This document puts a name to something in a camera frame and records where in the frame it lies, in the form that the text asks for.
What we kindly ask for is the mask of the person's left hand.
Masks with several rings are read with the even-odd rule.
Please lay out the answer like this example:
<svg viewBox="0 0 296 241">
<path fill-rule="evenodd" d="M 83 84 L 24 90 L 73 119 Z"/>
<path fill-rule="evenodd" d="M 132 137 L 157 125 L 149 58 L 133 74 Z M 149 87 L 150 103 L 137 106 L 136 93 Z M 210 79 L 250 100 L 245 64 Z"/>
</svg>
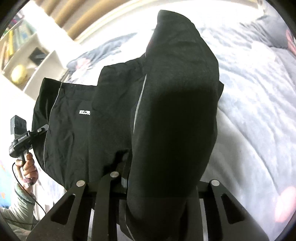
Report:
<svg viewBox="0 0 296 241">
<path fill-rule="evenodd" d="M 34 185 L 37 182 L 39 174 L 37 167 L 35 166 L 33 156 L 30 152 L 26 154 L 24 161 L 17 159 L 15 161 L 15 165 L 20 178 L 20 183 L 23 186 L 28 187 L 29 184 Z"/>
</svg>

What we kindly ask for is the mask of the grey green sleeve forearm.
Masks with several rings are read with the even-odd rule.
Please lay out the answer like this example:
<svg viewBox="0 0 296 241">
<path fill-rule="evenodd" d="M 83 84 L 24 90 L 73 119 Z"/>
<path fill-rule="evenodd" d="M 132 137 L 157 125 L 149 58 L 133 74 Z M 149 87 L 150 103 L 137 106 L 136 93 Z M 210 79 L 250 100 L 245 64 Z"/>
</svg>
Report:
<svg viewBox="0 0 296 241">
<path fill-rule="evenodd" d="M 1 207 L 1 215 L 20 240 L 26 240 L 32 229 L 36 197 L 19 184 L 11 195 L 9 208 Z"/>
</svg>

